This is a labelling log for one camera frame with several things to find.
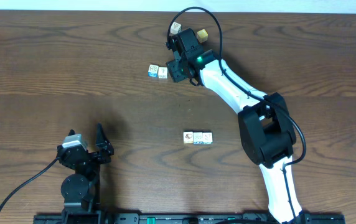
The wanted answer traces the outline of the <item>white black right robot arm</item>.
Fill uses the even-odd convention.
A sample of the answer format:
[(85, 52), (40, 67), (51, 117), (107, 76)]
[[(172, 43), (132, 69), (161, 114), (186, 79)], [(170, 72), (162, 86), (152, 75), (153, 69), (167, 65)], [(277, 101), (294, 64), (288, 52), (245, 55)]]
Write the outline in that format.
[(291, 167), (302, 159), (293, 159), (293, 146), (304, 135), (290, 117), (284, 98), (253, 88), (213, 50), (174, 50), (173, 54), (166, 65), (175, 82), (197, 79), (237, 114), (243, 149), (263, 175), (270, 214), (280, 223), (294, 221), (302, 207)]

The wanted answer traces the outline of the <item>wooden block brown picture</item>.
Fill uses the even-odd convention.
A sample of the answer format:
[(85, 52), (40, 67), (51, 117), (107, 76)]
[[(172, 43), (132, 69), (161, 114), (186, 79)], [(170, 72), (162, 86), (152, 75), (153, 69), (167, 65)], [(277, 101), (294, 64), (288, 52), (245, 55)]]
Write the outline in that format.
[(184, 144), (192, 144), (194, 142), (194, 133), (192, 131), (183, 132)]

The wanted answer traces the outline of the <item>wooden block with drawing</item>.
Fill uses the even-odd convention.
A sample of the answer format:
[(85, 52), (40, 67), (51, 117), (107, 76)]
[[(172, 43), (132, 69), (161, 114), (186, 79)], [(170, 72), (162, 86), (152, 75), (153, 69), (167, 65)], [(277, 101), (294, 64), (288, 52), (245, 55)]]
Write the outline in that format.
[(158, 78), (160, 78), (160, 79), (167, 79), (168, 78), (167, 67), (159, 67), (157, 75), (158, 75)]

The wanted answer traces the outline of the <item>wooden block drawing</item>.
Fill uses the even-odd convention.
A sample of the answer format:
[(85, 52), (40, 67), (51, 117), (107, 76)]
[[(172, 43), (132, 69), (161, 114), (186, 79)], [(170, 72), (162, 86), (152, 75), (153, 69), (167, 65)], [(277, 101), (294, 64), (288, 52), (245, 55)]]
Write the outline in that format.
[(202, 133), (202, 144), (211, 144), (213, 143), (213, 136), (211, 132)]

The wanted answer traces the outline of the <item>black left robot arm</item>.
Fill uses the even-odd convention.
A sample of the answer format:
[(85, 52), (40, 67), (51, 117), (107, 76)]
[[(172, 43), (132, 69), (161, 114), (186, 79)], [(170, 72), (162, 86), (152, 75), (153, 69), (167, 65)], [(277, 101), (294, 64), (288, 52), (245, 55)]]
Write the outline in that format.
[(59, 163), (75, 173), (61, 185), (64, 210), (69, 213), (91, 213), (100, 209), (100, 166), (111, 162), (114, 148), (101, 124), (97, 125), (95, 152), (89, 152), (81, 134), (71, 130), (57, 146)]

